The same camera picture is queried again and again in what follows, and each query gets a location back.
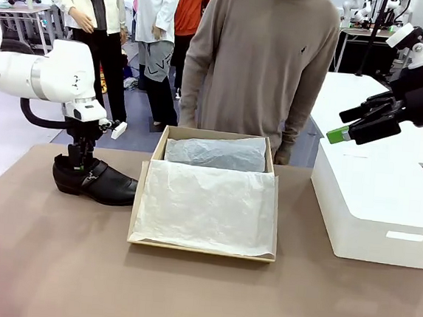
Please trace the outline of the person's left hand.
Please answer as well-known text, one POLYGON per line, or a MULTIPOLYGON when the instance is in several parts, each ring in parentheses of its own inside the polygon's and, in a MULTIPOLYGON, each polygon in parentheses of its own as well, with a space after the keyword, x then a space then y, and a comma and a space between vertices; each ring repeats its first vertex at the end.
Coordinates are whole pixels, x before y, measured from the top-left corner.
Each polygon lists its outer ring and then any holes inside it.
POLYGON ((289 165, 291 153, 292 153, 292 146, 288 143, 281 143, 274 154, 273 163, 275 165, 280 165, 280 166, 289 165))

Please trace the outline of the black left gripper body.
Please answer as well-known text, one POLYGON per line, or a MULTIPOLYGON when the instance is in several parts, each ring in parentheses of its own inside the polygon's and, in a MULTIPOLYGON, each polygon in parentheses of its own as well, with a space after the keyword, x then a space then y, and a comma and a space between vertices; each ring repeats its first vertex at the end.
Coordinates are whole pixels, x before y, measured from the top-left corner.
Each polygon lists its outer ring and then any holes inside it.
POLYGON ((66 122, 70 124, 66 132, 71 136, 74 143, 86 143, 94 148, 96 141, 103 135, 103 130, 100 128, 97 121, 80 122, 74 118, 67 117, 66 122))

